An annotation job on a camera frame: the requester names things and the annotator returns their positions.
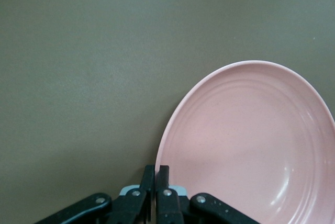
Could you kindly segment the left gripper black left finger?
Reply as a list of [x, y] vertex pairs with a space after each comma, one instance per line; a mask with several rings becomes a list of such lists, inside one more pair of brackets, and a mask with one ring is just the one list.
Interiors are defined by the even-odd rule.
[[112, 223], [148, 223], [154, 200], [154, 165], [147, 165], [139, 185], [124, 187], [113, 200]]

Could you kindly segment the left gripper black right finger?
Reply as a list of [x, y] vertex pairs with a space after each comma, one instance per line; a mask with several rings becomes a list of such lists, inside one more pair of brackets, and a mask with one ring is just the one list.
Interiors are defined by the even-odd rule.
[[169, 166], [161, 165], [156, 175], [155, 204], [157, 223], [185, 223], [181, 199], [187, 199], [187, 190], [183, 186], [170, 185], [169, 171]]

